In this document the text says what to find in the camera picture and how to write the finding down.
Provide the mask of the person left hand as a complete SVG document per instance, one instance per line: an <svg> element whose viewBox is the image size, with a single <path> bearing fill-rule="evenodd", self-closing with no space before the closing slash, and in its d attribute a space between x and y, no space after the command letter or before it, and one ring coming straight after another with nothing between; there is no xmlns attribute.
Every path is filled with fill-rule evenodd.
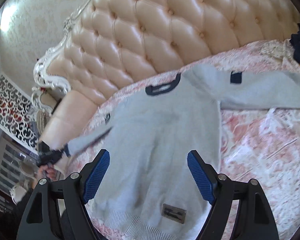
<svg viewBox="0 0 300 240"><path fill-rule="evenodd" d="M32 188L34 189L37 185L37 183L42 179L50 179L51 181L56 181L57 177L57 171L55 170L53 165L43 165L41 166L37 174L35 175L35 178L32 182Z"/></svg>

